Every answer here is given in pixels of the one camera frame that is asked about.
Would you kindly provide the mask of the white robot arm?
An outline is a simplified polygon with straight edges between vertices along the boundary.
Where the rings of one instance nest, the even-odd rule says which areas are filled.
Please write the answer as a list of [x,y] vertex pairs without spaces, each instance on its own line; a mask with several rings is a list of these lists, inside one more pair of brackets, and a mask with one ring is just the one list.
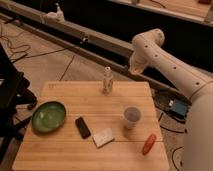
[[192,103],[181,171],[213,171],[213,78],[164,51],[164,40],[160,29],[135,35],[129,71],[139,75],[146,67],[154,67]]

